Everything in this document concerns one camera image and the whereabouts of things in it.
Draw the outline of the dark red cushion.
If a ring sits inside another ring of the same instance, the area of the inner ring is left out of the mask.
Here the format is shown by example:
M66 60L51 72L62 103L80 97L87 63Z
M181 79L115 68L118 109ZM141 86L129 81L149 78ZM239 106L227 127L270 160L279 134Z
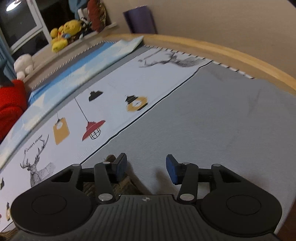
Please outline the dark red cushion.
M106 8L100 0L89 0L87 4L88 16L91 21L91 28L101 32L106 27Z

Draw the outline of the dark olive corduroy pants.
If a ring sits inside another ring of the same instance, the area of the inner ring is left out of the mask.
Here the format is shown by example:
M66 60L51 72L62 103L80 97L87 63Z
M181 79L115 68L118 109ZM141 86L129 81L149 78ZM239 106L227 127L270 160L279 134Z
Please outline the dark olive corduroy pants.
M76 188L82 191L93 204L110 204L121 195L149 195L135 176L125 153L118 157L108 155L102 163L80 172Z

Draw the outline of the printed grey bed sheet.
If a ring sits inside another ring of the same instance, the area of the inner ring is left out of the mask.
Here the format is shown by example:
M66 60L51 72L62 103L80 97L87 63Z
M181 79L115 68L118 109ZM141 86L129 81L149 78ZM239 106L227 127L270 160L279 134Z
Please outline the printed grey bed sheet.
M126 153L144 187L177 193L165 158L220 163L274 195L295 199L295 95L219 62L142 47L47 114L1 170L1 229L15 198L72 164Z

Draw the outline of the window with white frame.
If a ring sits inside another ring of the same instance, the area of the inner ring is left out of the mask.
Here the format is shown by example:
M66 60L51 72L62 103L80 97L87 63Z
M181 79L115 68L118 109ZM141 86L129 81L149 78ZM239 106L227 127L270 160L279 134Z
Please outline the window with white frame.
M1 1L1 37L11 55L25 47L39 51L51 37L36 1Z

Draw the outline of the wooden bed frame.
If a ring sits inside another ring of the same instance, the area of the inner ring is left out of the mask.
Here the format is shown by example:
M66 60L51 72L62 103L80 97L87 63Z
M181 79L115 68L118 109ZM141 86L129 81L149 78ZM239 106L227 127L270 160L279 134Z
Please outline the wooden bed frame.
M295 95L295 78L280 69L248 54L221 45L183 37L144 34L146 45L194 54L233 67L246 74L264 79Z

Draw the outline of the red folded blanket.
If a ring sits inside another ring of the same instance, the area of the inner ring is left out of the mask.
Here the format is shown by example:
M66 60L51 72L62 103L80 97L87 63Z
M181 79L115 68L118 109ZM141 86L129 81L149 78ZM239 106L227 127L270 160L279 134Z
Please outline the red folded blanket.
M24 83L17 79L12 83L13 86L1 87L1 142L28 107Z

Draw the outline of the yellow plush toy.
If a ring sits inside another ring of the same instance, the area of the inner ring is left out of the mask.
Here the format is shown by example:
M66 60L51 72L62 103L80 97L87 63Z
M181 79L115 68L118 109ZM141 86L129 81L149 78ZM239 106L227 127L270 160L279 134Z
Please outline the yellow plush toy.
M71 20L60 26L60 28L53 28L50 32L52 38L51 51L58 53L67 47L70 42L73 42L77 34L81 33L82 23L79 20Z

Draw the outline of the blue curtain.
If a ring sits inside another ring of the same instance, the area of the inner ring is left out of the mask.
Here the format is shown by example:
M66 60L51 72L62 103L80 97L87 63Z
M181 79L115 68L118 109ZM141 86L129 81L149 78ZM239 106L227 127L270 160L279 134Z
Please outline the blue curtain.
M9 48L7 47L4 37L1 35L1 64L4 63L3 73L9 80L16 79L16 73L14 71L14 60L10 54Z

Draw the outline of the white plush toy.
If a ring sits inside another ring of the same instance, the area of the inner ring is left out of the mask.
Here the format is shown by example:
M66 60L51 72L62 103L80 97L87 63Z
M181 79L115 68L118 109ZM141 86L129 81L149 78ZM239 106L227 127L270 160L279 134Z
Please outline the white plush toy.
M16 72L16 78L18 80L24 80L24 78L34 70L32 56L30 54L21 55L14 63L14 70Z

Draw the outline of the purple box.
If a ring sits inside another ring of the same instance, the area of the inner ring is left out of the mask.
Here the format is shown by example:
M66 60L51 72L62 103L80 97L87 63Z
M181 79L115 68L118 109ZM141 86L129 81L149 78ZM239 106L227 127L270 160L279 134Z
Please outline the purple box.
M148 6L139 6L123 12L132 34L157 34L156 24Z

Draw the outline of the light blue patterned quilt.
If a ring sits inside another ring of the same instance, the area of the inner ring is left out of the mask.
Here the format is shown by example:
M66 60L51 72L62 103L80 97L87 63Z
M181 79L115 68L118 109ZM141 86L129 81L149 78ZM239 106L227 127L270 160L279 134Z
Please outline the light blue patterned quilt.
M1 168L9 162L10 156L19 147L34 127L49 114L59 103L118 60L133 52L142 42L143 36L130 41L105 41L98 50L86 56L66 69L51 83L45 85L28 109L16 121L8 135L1 143Z

